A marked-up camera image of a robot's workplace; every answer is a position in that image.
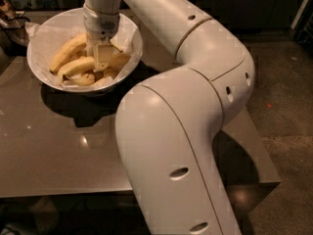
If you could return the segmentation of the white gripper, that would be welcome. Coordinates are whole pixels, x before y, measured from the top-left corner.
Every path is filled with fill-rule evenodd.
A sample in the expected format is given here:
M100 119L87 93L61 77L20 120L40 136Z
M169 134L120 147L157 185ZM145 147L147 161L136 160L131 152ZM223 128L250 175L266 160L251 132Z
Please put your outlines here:
M86 30L86 55L94 56L95 71L104 71L116 63L119 50L110 45L119 28L119 8L83 6L83 21Z

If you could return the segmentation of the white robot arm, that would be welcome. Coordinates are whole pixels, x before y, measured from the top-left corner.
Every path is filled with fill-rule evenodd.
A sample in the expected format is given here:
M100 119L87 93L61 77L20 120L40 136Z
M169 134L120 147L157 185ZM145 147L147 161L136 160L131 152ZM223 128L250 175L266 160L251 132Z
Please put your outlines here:
M212 140L248 101L255 68L246 47L188 0L85 0L93 41L116 34L125 2L178 62L135 85L115 136L152 235L242 235Z

